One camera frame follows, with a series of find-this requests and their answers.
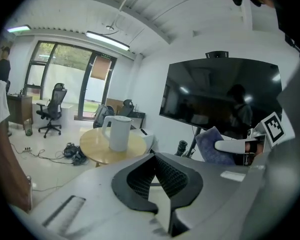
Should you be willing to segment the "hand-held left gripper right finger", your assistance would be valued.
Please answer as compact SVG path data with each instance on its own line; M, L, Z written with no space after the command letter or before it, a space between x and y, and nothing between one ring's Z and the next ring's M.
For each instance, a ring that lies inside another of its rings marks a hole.
M203 188L201 175L161 153L156 153L155 176L170 199L170 209L187 207L197 198Z

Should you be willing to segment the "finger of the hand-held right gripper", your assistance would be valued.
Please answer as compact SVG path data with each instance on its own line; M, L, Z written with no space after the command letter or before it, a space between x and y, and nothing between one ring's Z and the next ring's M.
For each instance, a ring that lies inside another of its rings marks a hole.
M220 152L232 154L245 154L246 153L246 140L218 140L214 143L214 148Z

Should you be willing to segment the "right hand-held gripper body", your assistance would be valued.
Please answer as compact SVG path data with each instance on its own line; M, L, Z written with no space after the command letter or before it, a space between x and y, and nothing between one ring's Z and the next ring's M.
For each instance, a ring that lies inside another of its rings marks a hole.
M243 165L249 166L258 155L270 152L285 136L281 120L276 112L262 119L255 128L247 131L247 138L243 142Z

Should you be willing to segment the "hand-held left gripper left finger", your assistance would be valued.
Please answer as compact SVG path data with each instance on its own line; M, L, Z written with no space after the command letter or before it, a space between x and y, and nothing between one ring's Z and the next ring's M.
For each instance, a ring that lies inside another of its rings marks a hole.
M158 206L149 201L156 166L157 160L150 154L117 172L111 181L115 196L131 210L157 214Z

